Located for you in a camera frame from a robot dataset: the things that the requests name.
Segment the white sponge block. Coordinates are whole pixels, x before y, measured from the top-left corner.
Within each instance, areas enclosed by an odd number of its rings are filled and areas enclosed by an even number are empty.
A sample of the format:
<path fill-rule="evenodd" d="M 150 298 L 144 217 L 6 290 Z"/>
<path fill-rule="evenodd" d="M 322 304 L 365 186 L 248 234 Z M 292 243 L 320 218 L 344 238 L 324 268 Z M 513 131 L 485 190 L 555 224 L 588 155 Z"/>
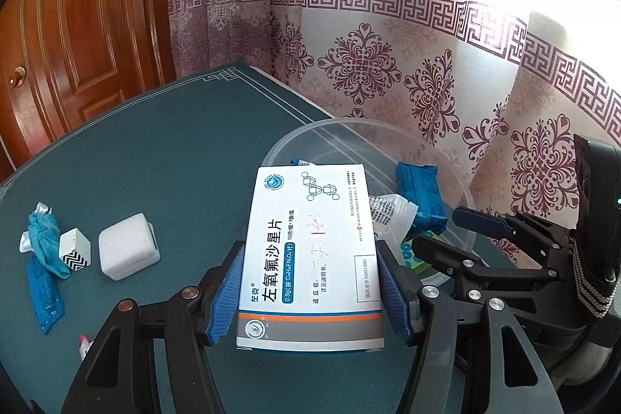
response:
<path fill-rule="evenodd" d="M 98 247 L 101 270 L 115 282 L 160 261 L 155 230 L 143 213 L 102 230 Z"/>

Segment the white red glove packet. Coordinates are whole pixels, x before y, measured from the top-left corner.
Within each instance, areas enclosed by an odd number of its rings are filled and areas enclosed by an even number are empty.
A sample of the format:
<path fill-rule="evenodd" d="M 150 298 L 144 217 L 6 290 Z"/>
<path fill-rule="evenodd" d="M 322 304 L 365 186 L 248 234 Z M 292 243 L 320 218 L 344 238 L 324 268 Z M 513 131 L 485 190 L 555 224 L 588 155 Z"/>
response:
<path fill-rule="evenodd" d="M 86 358 L 86 354 L 88 350 L 90 350 L 90 347 L 92 347 L 92 342 L 85 335 L 80 335 L 79 340 L 80 340 L 79 354 L 80 354 L 80 358 L 84 360 Z"/>

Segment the white medicine box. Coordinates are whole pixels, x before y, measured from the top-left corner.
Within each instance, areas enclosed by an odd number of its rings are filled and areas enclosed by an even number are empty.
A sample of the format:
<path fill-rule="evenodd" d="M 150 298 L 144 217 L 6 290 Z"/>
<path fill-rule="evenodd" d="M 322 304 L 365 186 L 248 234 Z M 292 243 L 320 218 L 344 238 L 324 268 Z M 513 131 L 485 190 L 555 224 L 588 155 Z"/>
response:
<path fill-rule="evenodd" d="M 259 168 L 244 250 L 239 348 L 383 348 L 368 198 L 361 165 Z"/>

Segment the blue snack packet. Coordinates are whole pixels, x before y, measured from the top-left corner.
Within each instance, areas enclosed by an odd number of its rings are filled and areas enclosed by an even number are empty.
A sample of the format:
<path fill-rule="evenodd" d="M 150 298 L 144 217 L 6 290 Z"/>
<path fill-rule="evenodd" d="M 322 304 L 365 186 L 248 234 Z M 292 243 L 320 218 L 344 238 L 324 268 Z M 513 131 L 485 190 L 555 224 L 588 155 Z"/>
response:
<path fill-rule="evenodd" d="M 37 325 L 46 335 L 64 316 L 64 300 L 53 274 L 44 268 L 37 257 L 31 256 L 26 263 L 26 276 Z"/>
<path fill-rule="evenodd" d="M 448 216 L 437 182 L 438 167 L 399 162 L 396 167 L 397 193 L 418 207 L 408 238 L 432 232 L 440 236 Z"/>

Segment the teal cloth with white straps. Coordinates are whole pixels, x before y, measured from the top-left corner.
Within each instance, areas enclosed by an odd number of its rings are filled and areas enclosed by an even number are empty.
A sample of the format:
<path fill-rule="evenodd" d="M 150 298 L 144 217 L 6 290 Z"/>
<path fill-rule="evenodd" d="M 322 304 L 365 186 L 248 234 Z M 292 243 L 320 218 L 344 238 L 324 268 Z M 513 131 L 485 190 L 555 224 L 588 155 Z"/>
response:
<path fill-rule="evenodd" d="M 41 265 L 59 279 L 68 279 L 71 269 L 60 260 L 60 226 L 52 208 L 39 202 L 28 216 L 28 229 L 20 238 L 19 251 L 32 252 Z"/>

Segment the white tissue packet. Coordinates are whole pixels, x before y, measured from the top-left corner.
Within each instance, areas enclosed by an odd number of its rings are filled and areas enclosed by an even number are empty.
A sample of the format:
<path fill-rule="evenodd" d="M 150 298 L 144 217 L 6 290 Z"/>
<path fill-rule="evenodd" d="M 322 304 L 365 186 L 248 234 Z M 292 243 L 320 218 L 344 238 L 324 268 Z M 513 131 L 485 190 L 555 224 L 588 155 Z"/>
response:
<path fill-rule="evenodd" d="M 403 249 L 401 245 L 411 232 L 418 206 L 399 194 L 386 194 L 371 196 L 369 207 L 375 239 L 384 241 L 397 262 L 409 267 L 413 254 L 411 249 Z"/>

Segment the black white zigzag cube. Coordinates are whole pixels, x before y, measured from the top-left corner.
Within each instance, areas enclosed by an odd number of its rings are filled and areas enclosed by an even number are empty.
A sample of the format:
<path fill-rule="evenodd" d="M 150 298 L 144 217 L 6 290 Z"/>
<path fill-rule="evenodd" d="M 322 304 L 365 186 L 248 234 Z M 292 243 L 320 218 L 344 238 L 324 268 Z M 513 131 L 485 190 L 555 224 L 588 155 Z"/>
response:
<path fill-rule="evenodd" d="M 90 266 L 92 262 L 90 241 L 86 239 L 86 236 L 78 228 L 61 234 L 59 258 L 71 271 L 79 271 Z"/>

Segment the clear plastic bowl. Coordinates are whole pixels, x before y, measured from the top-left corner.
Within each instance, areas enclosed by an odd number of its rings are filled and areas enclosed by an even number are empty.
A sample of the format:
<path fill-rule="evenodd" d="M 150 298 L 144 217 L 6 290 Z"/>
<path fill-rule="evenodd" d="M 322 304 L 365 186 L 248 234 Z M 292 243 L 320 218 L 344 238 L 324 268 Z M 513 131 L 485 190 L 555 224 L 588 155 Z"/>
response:
<path fill-rule="evenodd" d="M 439 239 L 470 251 L 475 233 L 458 227 L 453 211 L 473 207 L 474 198 L 457 166 L 437 148 L 396 126 L 375 120 L 328 119 L 290 131 L 265 156 L 261 168 L 285 166 L 300 160 L 314 165 L 359 164 L 365 169 L 368 193 L 384 196 L 398 191 L 396 167 L 400 163 L 437 168 L 436 181 L 448 217 Z"/>

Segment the patterned purple curtain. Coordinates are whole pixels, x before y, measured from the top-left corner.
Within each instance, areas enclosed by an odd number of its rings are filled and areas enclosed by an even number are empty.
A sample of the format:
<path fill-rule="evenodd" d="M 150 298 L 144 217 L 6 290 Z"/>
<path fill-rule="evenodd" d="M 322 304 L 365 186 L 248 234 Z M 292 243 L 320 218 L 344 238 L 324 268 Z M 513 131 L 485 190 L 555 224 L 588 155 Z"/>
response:
<path fill-rule="evenodd" d="M 476 205 L 572 226 L 572 138 L 620 140 L 620 0 L 168 0 L 179 74 L 241 60 L 420 135 Z"/>

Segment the brown wooden door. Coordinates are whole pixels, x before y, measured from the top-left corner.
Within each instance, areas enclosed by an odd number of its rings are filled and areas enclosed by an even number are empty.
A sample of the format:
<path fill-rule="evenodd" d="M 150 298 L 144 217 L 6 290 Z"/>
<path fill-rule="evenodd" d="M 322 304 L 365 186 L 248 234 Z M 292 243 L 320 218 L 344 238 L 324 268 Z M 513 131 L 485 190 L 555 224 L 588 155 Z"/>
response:
<path fill-rule="evenodd" d="M 4 168 L 16 170 L 62 135 L 175 77 L 167 0 L 6 0 Z"/>

